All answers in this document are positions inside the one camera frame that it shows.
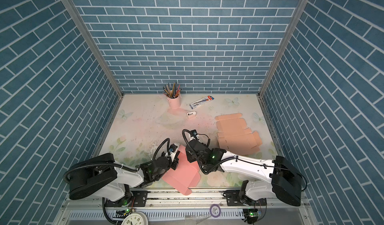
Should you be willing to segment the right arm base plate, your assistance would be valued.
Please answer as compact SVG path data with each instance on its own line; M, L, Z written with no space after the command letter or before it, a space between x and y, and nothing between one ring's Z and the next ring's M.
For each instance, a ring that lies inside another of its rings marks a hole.
M234 206L265 206L267 204L266 199L252 200L245 195L241 190L226 190L223 193L229 207Z

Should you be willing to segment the pink paper box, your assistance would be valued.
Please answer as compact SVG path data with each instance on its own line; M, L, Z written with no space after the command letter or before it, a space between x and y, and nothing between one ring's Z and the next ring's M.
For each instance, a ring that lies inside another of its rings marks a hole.
M180 145L179 151L177 169L169 169L162 180L182 195L189 196L192 193L191 188L195 188L201 179L200 168L197 162L188 161L185 146Z

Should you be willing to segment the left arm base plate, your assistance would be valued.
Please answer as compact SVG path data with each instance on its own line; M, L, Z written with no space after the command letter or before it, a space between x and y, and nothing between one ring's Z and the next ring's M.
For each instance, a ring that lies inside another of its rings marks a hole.
M105 207L117 208L143 208L146 206L148 191L132 191L131 195L125 196L116 202L112 202L108 199L104 202Z

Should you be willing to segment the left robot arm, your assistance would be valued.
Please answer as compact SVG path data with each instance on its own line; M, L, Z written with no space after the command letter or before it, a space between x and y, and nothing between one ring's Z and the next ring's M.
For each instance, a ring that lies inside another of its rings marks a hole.
M124 206L133 199L130 188L146 188L159 181L170 169L175 170L179 154L179 149L171 148L160 157L133 169L116 163L114 155L107 153L72 166L63 175L63 180L69 185L71 200L94 195Z

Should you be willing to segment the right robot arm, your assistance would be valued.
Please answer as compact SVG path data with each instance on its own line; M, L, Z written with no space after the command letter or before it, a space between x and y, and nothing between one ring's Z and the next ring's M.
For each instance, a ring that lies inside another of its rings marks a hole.
M275 197L290 206L301 205L302 192L306 189L302 184L307 180L285 157L258 160L224 149L211 149L199 140L196 131L183 130L182 136L187 145L188 161L197 162L204 175L237 173L248 178L243 181L238 195L232 197L236 203L254 206L261 199Z

